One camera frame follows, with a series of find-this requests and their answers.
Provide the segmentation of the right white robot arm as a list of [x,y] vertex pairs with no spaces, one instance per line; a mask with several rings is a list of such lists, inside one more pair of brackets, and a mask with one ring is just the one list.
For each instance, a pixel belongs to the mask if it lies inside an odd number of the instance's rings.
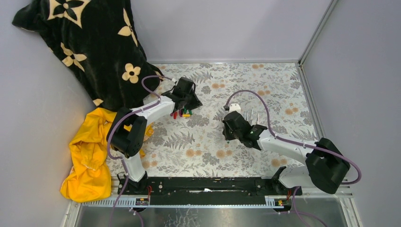
[[272,151],[302,163],[302,166],[284,167],[276,172],[271,188],[278,195],[298,186],[315,186],[325,193],[335,194],[350,169],[349,162],[342,159],[329,139],[310,142],[273,136],[266,126],[251,125],[237,111],[228,113],[222,122],[226,140],[238,140],[248,148]]

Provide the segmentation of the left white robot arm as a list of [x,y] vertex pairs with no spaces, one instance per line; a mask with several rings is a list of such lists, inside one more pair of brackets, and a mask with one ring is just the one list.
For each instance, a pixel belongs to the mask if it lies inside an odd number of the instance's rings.
[[181,77],[155,101],[132,109],[124,107],[117,112],[107,135],[107,154],[110,159],[121,161],[133,193],[142,194],[147,187],[143,179],[146,170],[139,154],[147,127],[164,116],[200,107],[202,103],[195,90],[191,79]]

